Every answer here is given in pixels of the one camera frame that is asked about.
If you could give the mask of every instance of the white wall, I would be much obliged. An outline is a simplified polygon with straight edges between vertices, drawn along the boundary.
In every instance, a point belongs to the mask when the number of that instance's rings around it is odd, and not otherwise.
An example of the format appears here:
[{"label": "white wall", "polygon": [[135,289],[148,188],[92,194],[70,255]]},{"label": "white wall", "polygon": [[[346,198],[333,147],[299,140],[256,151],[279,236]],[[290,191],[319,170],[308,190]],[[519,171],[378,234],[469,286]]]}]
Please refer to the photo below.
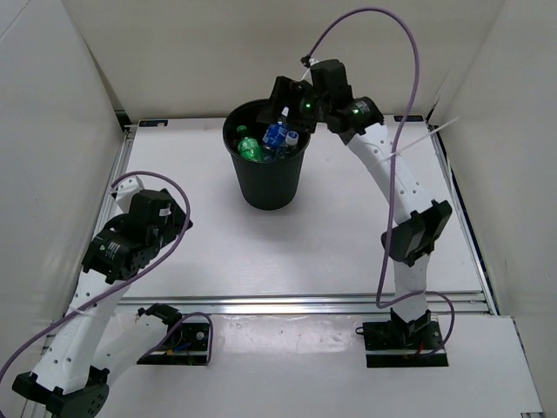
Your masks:
[{"label": "white wall", "polygon": [[[59,0],[0,1],[0,35],[3,364],[67,306],[122,132]],[[0,387],[9,417],[20,416],[24,401],[11,392],[13,378],[39,350]]]},{"label": "white wall", "polygon": [[507,0],[443,135],[504,314],[557,416],[557,3]]},{"label": "white wall", "polygon": [[[132,119],[225,116],[268,97],[274,78],[299,78],[299,59],[342,13],[387,7],[410,25],[422,78],[415,111],[446,109],[504,0],[64,0],[117,98]],[[343,22],[317,58],[346,63],[354,92],[385,114],[410,94],[406,35],[384,16]]]}]

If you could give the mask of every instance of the white table surface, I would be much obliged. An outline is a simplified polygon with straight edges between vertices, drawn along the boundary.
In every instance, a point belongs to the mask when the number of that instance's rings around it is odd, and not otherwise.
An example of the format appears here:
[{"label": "white table surface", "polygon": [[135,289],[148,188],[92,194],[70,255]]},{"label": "white table surface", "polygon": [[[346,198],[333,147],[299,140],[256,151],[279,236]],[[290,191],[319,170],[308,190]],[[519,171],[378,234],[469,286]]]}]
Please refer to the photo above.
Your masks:
[{"label": "white table surface", "polygon": [[[387,120],[393,135],[396,124]],[[374,293],[387,204],[358,159],[337,136],[318,128],[305,152],[294,201],[277,211],[260,211],[240,193],[223,145],[223,123],[222,118],[171,119],[168,126],[138,128],[127,171],[151,170],[176,180],[191,201],[194,227],[176,253],[126,296]],[[400,145],[426,133],[425,123],[409,123]],[[403,157],[438,201],[451,201],[429,139]],[[157,179],[144,183],[148,188],[166,187]],[[428,289],[481,289],[455,214],[433,252]],[[394,290],[392,268],[385,290]]]},{"label": "white table surface", "polygon": [[[209,367],[135,366],[100,418],[520,418],[540,402],[512,320],[459,315],[449,367],[368,369],[359,317],[219,317]],[[441,319],[446,331],[448,317]],[[107,339],[133,324],[111,321]]]}]

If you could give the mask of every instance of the robotic arm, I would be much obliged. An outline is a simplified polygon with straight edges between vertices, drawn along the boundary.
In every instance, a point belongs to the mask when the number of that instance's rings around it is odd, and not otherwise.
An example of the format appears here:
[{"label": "robotic arm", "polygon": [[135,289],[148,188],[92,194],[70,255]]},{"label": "robotic arm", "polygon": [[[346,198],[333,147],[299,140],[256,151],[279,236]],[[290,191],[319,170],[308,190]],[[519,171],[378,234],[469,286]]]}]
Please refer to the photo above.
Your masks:
[{"label": "robotic arm", "polygon": [[[88,300],[128,280],[157,257],[185,225],[185,213],[165,189],[145,190],[138,178],[128,179],[113,194],[124,213],[107,222],[89,245],[82,261],[84,272],[67,312],[79,315],[57,333],[48,351],[31,372],[20,374],[13,389],[44,404],[61,418],[96,416],[112,384],[128,367],[156,347],[177,323],[175,308],[155,304],[141,309],[135,325],[97,349],[118,301],[128,287],[79,311]],[[163,349],[183,343],[181,329],[172,333]]]},{"label": "robotic arm", "polygon": [[[315,132],[318,122],[340,136],[370,172],[389,200],[391,143],[384,118],[370,98],[353,98],[345,66],[337,59],[310,68],[312,84],[277,77],[258,121],[276,123],[288,107],[286,126],[296,131]],[[416,293],[391,310],[391,321],[403,346],[426,328],[431,314],[426,303],[426,270],[434,241],[440,236],[452,209],[447,201],[437,203],[413,177],[402,158],[396,160],[394,220],[389,256],[393,259],[395,298]],[[382,236],[385,246],[385,234]]]}]

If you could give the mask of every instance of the white panel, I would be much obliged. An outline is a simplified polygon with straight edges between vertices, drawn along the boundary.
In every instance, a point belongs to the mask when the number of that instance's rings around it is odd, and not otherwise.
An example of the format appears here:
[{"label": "white panel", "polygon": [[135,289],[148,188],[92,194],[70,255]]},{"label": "white panel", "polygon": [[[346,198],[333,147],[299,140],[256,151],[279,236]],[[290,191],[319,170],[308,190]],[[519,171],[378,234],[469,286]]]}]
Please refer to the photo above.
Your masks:
[{"label": "white panel", "polygon": [[[190,198],[194,227],[176,254],[127,295],[375,292],[387,204],[366,168],[339,137],[318,129],[305,153],[296,198],[281,210],[265,212],[249,206],[242,197],[223,144],[223,121],[173,119],[167,127],[138,129],[128,171],[152,170],[175,179]],[[390,125],[391,136],[395,129],[396,125]],[[401,144],[425,134],[424,123],[410,123]],[[422,141],[403,155],[434,198],[450,201],[430,141]],[[166,187],[148,178],[144,184]],[[428,288],[481,289],[456,215],[432,254]],[[392,267],[386,291],[394,291]]]},{"label": "white panel", "polygon": [[[0,362],[65,309],[119,147],[91,56],[58,0],[33,0],[0,40]],[[16,373],[0,405],[19,416]]]},{"label": "white panel", "polygon": [[[422,81],[415,111],[439,89],[451,98],[503,0],[64,0],[132,119],[224,116],[268,97],[277,75],[299,78],[299,60],[336,17],[356,7],[399,13],[415,33]],[[403,30],[370,14],[343,22],[316,57],[347,65],[355,94],[386,113],[404,110],[413,56]]]},{"label": "white panel", "polygon": [[[135,366],[113,385],[99,417],[520,418],[540,411],[509,319],[459,316],[450,367],[414,369],[367,369],[354,334],[358,317],[213,320],[209,367]],[[121,330],[116,322],[112,337]]]},{"label": "white panel", "polygon": [[557,416],[557,3],[506,3],[443,136],[496,296]]}]

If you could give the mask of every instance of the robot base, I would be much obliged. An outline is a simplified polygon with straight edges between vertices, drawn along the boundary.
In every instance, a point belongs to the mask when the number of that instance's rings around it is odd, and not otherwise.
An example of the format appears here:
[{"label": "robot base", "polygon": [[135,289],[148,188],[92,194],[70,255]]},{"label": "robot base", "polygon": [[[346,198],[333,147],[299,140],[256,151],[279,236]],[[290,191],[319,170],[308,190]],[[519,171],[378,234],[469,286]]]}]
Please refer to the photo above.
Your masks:
[{"label": "robot base", "polygon": [[138,364],[157,366],[204,366],[207,364],[209,347],[209,324],[186,322],[175,333],[176,339],[169,339],[167,347],[183,347],[178,351],[163,350],[146,355]]},{"label": "robot base", "polygon": [[418,331],[411,340],[402,337],[389,321],[364,322],[356,330],[364,336],[368,368],[382,367],[447,367],[445,350],[429,354],[442,342],[439,323],[432,320]]}]

